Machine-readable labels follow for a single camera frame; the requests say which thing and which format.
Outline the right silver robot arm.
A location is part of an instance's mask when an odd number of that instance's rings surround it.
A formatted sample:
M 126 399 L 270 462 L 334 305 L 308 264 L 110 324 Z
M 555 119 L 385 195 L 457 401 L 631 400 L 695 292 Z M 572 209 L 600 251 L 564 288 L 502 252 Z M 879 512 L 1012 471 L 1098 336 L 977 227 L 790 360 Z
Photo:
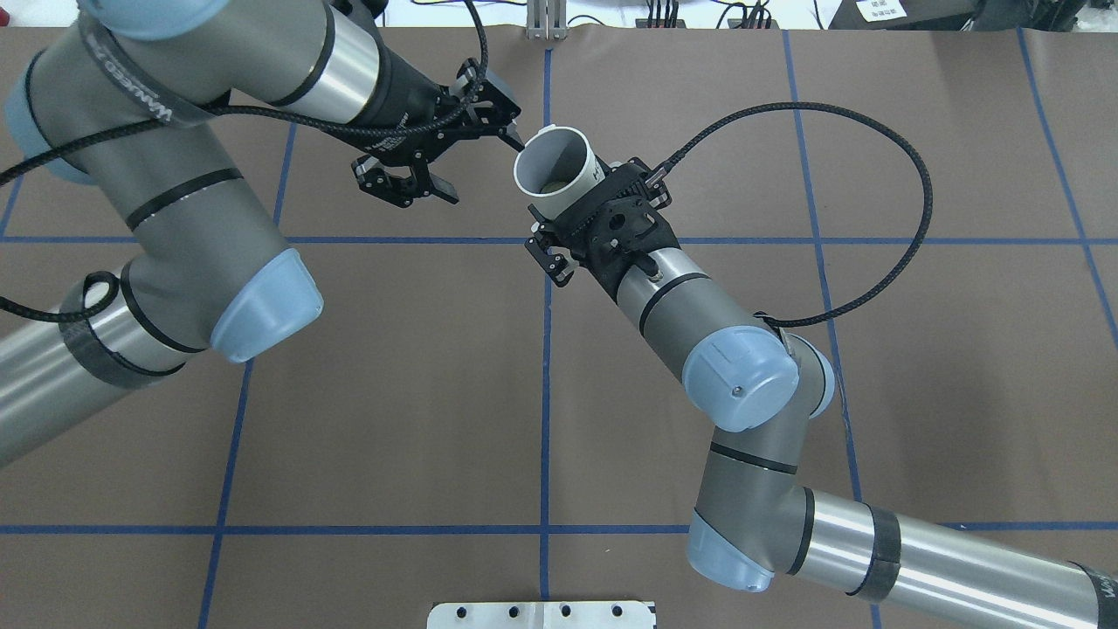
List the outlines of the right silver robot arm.
M 811 419 L 836 390 L 798 335 L 746 314 L 681 250 L 644 194 L 642 164 L 520 156 L 539 238 L 568 248 L 610 292 L 686 397 L 714 422 L 688 562 L 760 592 L 779 573 L 871 604 L 968 626 L 1114 628 L 1115 578 L 799 486 Z

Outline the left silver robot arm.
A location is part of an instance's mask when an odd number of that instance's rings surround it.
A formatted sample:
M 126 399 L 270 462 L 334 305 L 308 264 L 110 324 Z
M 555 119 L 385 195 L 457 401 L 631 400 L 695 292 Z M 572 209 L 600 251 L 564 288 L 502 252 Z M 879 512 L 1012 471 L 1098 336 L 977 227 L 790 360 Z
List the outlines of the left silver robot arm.
M 383 41 L 381 1 L 80 1 L 4 102 L 23 162 L 95 184 L 142 251 L 94 271 L 3 339 L 3 464 L 72 430 L 208 349 L 234 363 L 323 309 L 284 239 L 210 127 L 252 115 L 316 128 L 360 151 L 360 190 L 409 207 L 458 202 L 432 161 L 494 136 L 522 150 L 521 108 L 480 58 L 448 85 Z

